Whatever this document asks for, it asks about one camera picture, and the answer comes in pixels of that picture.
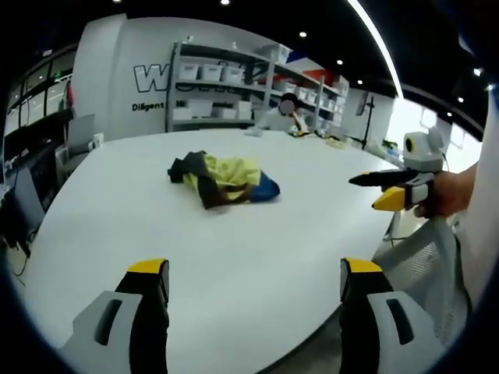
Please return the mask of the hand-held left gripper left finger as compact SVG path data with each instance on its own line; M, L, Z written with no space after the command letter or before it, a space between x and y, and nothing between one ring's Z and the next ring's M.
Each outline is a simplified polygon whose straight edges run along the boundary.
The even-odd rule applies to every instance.
M168 301L168 261L135 263L74 318L59 352L77 373L166 373Z

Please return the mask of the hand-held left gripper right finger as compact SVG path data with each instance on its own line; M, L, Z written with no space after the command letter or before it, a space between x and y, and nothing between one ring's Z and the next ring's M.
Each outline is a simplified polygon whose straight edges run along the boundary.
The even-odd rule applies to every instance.
M374 262L341 260L341 373L425 373L444 353L431 317Z

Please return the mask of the person's right hand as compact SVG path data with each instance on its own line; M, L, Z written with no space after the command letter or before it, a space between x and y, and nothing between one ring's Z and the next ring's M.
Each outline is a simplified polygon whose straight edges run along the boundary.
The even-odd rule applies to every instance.
M473 197L479 162L460 173L441 172L434 178L434 198L414 209L416 217L431 218L435 215L450 217L467 210L478 213L479 200Z

